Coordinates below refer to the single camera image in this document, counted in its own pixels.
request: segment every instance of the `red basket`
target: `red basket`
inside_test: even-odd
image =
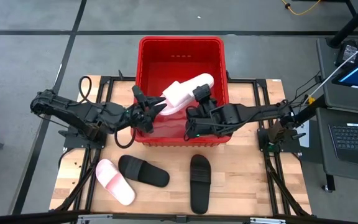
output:
[[[214,77],[212,97],[218,106],[229,103],[223,41],[217,37],[144,37],[139,43],[136,85],[148,96],[160,96],[174,81],[184,82],[202,73]],[[193,101],[188,106],[197,106]],[[147,146],[217,146],[229,136],[201,136],[184,141],[186,108],[158,115],[154,132],[137,132],[135,140]]]

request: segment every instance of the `pink slide sandal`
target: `pink slide sandal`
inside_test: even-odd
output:
[[[126,182],[118,168],[108,159],[102,159],[96,166],[96,177],[100,184],[114,196],[119,203],[130,205],[135,200],[135,192]]]

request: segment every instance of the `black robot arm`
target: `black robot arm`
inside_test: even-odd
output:
[[[279,126],[291,128],[292,109],[287,100],[265,106],[247,107],[239,103],[217,106],[216,100],[210,97],[211,90],[208,85],[197,87],[193,93],[199,105],[197,108],[188,107],[186,109],[185,139],[209,134],[231,135],[246,123],[277,118],[285,118],[286,121],[285,125],[279,124]]]
[[[166,104],[157,104],[165,98],[145,96],[138,86],[133,86],[132,91],[137,103],[128,108],[111,102],[92,103],[86,97],[75,102],[57,96],[52,90],[38,92],[30,108],[38,116],[47,114],[59,118],[89,141],[97,141],[106,133],[114,134],[129,126],[151,133],[155,117],[166,107]]]

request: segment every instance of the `wooden tabletop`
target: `wooden tabletop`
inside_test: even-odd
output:
[[[89,99],[95,101],[100,76],[90,77],[93,86]],[[134,82],[114,82],[111,101],[130,106],[134,98],[131,91],[133,85]],[[84,82],[82,87],[86,91],[88,84]],[[280,80],[267,80],[267,89],[271,103],[285,98]],[[259,92],[263,104],[262,89]],[[230,83],[229,100],[231,103],[254,106],[252,85]],[[124,206],[96,181],[91,211],[194,215],[190,208],[190,159],[195,154],[201,154],[209,160],[212,168],[209,208],[205,215],[272,215],[263,155],[257,142],[258,127],[257,122],[247,123],[233,134],[229,142],[216,147],[147,147],[135,142],[130,148],[121,149],[116,146],[114,136],[109,135],[101,159],[109,159],[118,165],[122,155],[135,156],[166,170],[170,174],[170,182],[166,187],[159,188],[127,179],[136,192],[136,199],[129,206]],[[119,131],[118,139],[121,144],[129,142],[130,129]],[[80,175],[83,155],[84,149],[74,149],[62,159],[50,208],[59,206],[73,190]],[[289,191],[303,209],[311,213],[300,163],[289,153],[281,153],[281,161]],[[279,211],[283,213],[280,191],[276,185],[275,188]],[[87,190],[88,184],[84,187],[80,208],[85,206]]]

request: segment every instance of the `gray floor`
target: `gray floor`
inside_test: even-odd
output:
[[[292,2],[296,11],[311,4]],[[358,10],[358,0],[353,4]],[[71,30],[79,5],[80,0],[0,0],[0,29]],[[338,30],[350,18],[345,4],[329,2],[297,17],[279,0],[88,0],[80,30]],[[120,69],[133,76],[142,37],[77,36],[59,94],[76,98],[77,81],[86,74],[116,75]],[[232,77],[282,79],[289,99],[319,70],[315,37],[220,38]],[[0,215],[8,212],[39,128],[29,102],[37,91],[53,86],[67,41],[68,36],[0,36],[0,141],[5,143],[0,151]],[[48,209],[64,141],[59,129],[51,124],[47,131],[25,213]],[[324,183],[321,166],[305,163],[303,171],[315,215],[358,221],[357,180],[337,178],[337,191],[327,194],[319,188]]]

